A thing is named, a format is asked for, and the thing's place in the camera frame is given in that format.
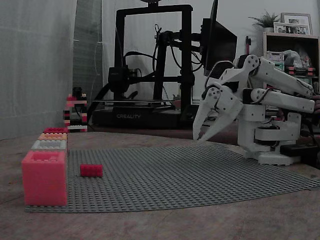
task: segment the white lego brick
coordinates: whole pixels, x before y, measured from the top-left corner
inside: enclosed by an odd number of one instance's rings
[[[66,140],[37,140],[32,148],[34,151],[65,151],[67,149]]]
[[[88,129],[86,125],[72,125],[68,126],[68,130],[81,130],[81,129]]]

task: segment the red lego brick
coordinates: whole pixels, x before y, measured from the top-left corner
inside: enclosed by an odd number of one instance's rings
[[[103,166],[97,164],[81,164],[80,174],[81,177],[102,177]]]
[[[66,206],[66,153],[30,151],[22,160],[24,202],[34,206]]]
[[[67,100],[67,101],[77,101],[77,97],[75,97],[75,96],[68,96],[68,97],[66,98],[66,100]]]
[[[44,134],[67,134],[68,132],[67,127],[49,127],[43,131]]]

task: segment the potted plant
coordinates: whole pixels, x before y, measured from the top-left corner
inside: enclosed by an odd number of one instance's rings
[[[264,28],[264,31],[267,33],[274,32],[274,23],[279,22],[279,15],[273,13],[270,15],[267,11],[265,11],[265,15],[261,16],[260,18],[250,16],[250,19],[256,20],[255,25],[261,26]]]

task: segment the white curtain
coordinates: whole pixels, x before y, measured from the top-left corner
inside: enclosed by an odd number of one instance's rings
[[[0,139],[61,126],[77,0],[0,0]]]
[[[163,0],[161,5],[170,3],[170,0]],[[102,0],[102,41],[103,41],[103,75],[104,83],[108,82],[109,67],[114,66],[114,48],[115,48],[115,27],[116,27],[116,11],[118,9],[129,9],[137,7],[146,7],[147,4],[139,0]],[[125,18],[125,34],[124,34],[124,50],[123,52],[138,51],[152,55],[155,48],[155,24],[158,24],[162,31],[178,32],[181,29],[180,13],[159,13],[147,15],[133,15]],[[175,50],[178,62],[181,64],[181,54]],[[127,58],[127,64],[130,69],[139,68],[142,75],[151,73],[152,59],[144,56],[130,56]],[[179,69],[176,66],[171,50],[168,48],[166,61],[166,76],[179,75]],[[177,83],[165,83],[169,99],[173,99],[173,95],[179,93]],[[150,100],[153,98],[153,83],[139,83],[132,85],[127,95],[133,91],[138,91],[137,99]],[[163,99],[167,99],[165,91],[163,91]]]

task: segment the large pink block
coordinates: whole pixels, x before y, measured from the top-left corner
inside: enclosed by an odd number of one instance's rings
[[[67,205],[65,152],[28,152],[22,160],[22,180],[26,205]]]

